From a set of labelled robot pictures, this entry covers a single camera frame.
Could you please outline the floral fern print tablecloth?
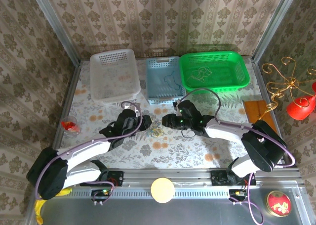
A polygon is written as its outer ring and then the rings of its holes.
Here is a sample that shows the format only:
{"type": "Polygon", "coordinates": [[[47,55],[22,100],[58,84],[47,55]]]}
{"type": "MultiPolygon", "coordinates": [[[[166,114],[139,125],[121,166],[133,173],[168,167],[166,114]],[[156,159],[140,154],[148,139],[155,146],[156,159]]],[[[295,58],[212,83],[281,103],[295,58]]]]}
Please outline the floral fern print tablecloth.
{"type": "MultiPolygon", "coordinates": [[[[221,120],[247,123],[244,101],[261,100],[261,92],[252,67],[251,58],[244,57],[250,75],[249,84],[237,91],[213,95],[191,94],[189,100],[203,115],[217,115],[221,120]]],[[[97,104],[90,95],[89,62],[80,64],[81,71],[72,101],[70,116],[81,126],[77,136],[63,135],[60,147],[100,138],[99,131],[115,121],[121,112],[119,103],[97,104]]],[[[243,145],[224,139],[196,136],[192,131],[178,131],[164,127],[162,117],[174,112],[171,104],[150,105],[147,101],[146,61],[137,61],[141,91],[136,96],[142,113],[149,115],[151,127],[124,140],[118,148],[97,156],[108,168],[165,169],[165,168],[226,168],[237,157],[244,156],[243,145]]]]}

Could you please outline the small black controller board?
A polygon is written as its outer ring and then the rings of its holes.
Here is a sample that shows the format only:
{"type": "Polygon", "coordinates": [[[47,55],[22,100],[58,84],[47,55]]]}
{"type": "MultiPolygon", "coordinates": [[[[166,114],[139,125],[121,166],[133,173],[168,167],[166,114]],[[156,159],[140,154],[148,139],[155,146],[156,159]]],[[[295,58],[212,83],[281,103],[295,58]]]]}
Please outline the small black controller board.
{"type": "Polygon", "coordinates": [[[246,190],[229,189],[229,200],[235,203],[243,203],[247,200],[246,190]]]}
{"type": "Polygon", "coordinates": [[[112,195],[112,189],[102,189],[102,190],[94,190],[91,193],[91,200],[93,203],[96,204],[103,204],[105,203],[110,196],[112,195]]]}

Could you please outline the clear cup with red contents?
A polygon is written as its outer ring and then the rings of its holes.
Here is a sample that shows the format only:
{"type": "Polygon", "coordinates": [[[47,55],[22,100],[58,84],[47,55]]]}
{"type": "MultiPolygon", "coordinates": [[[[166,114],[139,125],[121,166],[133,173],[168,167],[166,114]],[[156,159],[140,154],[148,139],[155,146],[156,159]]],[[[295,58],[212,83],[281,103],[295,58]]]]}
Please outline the clear cup with red contents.
{"type": "Polygon", "coordinates": [[[81,132],[81,126],[74,116],[64,117],[59,126],[63,132],[69,135],[79,135],[81,132]]]}

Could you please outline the orange wooden block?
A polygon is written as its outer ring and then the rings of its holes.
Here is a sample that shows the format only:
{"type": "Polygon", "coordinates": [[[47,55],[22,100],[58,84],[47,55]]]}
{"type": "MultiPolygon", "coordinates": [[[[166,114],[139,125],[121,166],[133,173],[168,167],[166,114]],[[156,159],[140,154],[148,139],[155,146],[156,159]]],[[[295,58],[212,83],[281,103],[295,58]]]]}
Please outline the orange wooden block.
{"type": "MultiPolygon", "coordinates": [[[[264,100],[244,101],[243,105],[250,123],[255,123],[267,110],[267,104],[264,100]]],[[[264,120],[275,132],[277,132],[270,113],[266,113],[262,120],[264,120]]]]}

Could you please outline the long aluminium base rail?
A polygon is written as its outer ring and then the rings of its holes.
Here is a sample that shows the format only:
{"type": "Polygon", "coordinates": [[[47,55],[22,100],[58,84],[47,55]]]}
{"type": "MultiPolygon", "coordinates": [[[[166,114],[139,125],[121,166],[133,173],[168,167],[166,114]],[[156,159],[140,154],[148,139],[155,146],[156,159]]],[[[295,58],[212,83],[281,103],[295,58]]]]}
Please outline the long aluminium base rail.
{"type": "MultiPolygon", "coordinates": [[[[176,188],[209,188],[212,187],[210,169],[122,169],[123,188],[150,188],[158,178],[170,179],[176,188]]],[[[270,173],[258,171],[256,182],[250,188],[288,188],[302,187],[304,180],[297,168],[276,168],[270,173]]]]}

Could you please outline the aluminium frame post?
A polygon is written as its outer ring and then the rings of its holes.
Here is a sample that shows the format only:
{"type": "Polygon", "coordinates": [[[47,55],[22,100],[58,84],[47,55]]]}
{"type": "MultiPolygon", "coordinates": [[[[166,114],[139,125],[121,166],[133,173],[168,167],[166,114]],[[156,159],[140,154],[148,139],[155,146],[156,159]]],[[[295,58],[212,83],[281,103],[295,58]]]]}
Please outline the aluminium frame post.
{"type": "Polygon", "coordinates": [[[268,44],[270,43],[272,37],[276,33],[279,25],[284,19],[288,9],[290,8],[293,0],[280,0],[278,6],[276,7],[270,22],[268,23],[265,31],[262,34],[260,41],[255,48],[252,59],[254,63],[258,63],[262,55],[264,54],[268,44]]]}
{"type": "Polygon", "coordinates": [[[50,0],[36,0],[39,7],[43,11],[46,19],[50,23],[53,31],[55,32],[57,38],[63,45],[68,57],[71,59],[73,65],[78,67],[80,64],[80,57],[75,50],[75,47],[71,41],[70,36],[66,33],[62,22],[60,21],[59,17],[57,16],[56,11],[54,10],[52,3],[50,0]]]}

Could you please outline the white perforated plastic basket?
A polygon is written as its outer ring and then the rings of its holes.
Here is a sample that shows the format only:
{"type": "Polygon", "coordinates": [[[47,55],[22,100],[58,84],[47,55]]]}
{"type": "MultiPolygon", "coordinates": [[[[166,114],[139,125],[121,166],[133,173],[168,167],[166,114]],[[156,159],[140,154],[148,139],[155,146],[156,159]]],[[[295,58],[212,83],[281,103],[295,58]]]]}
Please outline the white perforated plastic basket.
{"type": "Polygon", "coordinates": [[[132,49],[94,54],[89,66],[91,99],[96,103],[113,104],[134,100],[141,90],[132,49]]]}

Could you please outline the pale yellow round ball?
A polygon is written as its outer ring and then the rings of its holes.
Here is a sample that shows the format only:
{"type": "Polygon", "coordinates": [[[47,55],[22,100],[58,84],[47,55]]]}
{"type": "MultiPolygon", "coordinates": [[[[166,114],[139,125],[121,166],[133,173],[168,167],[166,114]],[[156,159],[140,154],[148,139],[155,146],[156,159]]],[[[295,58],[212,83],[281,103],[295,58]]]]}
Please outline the pale yellow round ball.
{"type": "Polygon", "coordinates": [[[158,178],[151,185],[151,196],[160,204],[169,202],[174,195],[174,184],[168,178],[158,178]]]}

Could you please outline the light blue perforated plastic basket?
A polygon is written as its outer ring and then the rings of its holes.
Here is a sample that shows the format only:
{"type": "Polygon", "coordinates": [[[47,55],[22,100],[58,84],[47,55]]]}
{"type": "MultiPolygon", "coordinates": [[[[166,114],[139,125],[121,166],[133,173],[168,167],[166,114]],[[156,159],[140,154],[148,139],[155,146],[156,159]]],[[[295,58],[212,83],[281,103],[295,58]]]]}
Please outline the light blue perforated plastic basket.
{"type": "Polygon", "coordinates": [[[178,56],[146,59],[146,86],[150,105],[172,104],[186,95],[179,59],[178,56]]]}

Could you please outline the yellow banana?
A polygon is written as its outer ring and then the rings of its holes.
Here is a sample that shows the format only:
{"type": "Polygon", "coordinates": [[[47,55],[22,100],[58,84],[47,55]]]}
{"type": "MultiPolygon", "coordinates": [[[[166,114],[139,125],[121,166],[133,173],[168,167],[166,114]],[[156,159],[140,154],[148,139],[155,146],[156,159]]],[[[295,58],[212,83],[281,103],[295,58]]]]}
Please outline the yellow banana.
{"type": "MultiPolygon", "coordinates": [[[[70,194],[73,191],[72,188],[65,188],[61,190],[56,197],[61,197],[61,196],[66,196],[70,194]]],[[[35,216],[36,216],[36,221],[38,225],[43,225],[43,218],[41,216],[41,209],[44,206],[46,200],[36,200],[35,205],[34,205],[34,211],[35,211],[35,216]]]]}

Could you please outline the green perforated plastic basket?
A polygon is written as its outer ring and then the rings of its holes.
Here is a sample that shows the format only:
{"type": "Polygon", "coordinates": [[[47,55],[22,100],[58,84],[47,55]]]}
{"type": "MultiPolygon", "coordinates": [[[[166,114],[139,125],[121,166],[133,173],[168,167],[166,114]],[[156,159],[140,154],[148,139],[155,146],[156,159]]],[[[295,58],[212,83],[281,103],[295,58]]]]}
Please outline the green perforated plastic basket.
{"type": "Polygon", "coordinates": [[[187,53],[180,57],[179,68],[186,92],[199,88],[237,91],[250,82],[242,56],[234,51],[187,53]]]}

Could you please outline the aluminium side rail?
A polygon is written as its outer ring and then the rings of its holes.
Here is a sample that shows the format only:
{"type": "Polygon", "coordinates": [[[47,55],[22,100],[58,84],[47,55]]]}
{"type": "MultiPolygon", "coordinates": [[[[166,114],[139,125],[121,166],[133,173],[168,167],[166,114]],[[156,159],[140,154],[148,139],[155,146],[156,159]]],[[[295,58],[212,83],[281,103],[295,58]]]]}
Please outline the aluminium side rail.
{"type": "MultiPolygon", "coordinates": [[[[251,59],[251,62],[252,62],[252,67],[253,67],[253,70],[254,70],[254,73],[255,73],[255,76],[257,79],[257,83],[258,83],[260,92],[261,92],[262,99],[266,103],[271,103],[270,95],[267,92],[266,85],[265,85],[264,79],[263,79],[261,71],[260,71],[260,67],[255,60],[251,59]]],[[[280,128],[278,126],[274,111],[269,112],[269,115],[271,116],[272,122],[276,128],[276,133],[282,138],[280,128]]],[[[288,152],[284,152],[282,162],[284,162],[284,164],[281,165],[281,167],[283,167],[283,168],[292,168],[292,167],[296,168],[297,167],[295,165],[295,163],[296,163],[295,159],[292,161],[288,152]]]]}
{"type": "Polygon", "coordinates": [[[79,80],[80,71],[81,67],[76,67],[71,78],[69,89],[66,94],[66,100],[64,102],[63,111],[60,120],[58,121],[57,132],[53,144],[51,147],[46,148],[42,152],[42,154],[45,155],[47,158],[47,164],[44,167],[45,170],[56,169],[57,171],[63,171],[67,173],[83,161],[83,159],[78,159],[78,154],[82,148],[81,144],[73,143],[71,146],[65,148],[60,147],[63,135],[70,135],[72,137],[78,135],[74,132],[65,131],[64,128],[62,128],[62,120],[69,117],[69,112],[79,80]]]}

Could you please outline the round red and gold tin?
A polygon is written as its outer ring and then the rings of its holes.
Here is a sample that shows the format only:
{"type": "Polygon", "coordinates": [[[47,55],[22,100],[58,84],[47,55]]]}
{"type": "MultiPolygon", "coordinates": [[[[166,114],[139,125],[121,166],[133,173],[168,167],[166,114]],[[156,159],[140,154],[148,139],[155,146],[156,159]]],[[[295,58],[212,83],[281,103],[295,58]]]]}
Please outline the round red and gold tin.
{"type": "Polygon", "coordinates": [[[292,211],[290,198],[279,190],[271,191],[266,198],[268,211],[275,217],[287,217],[292,211]]]}

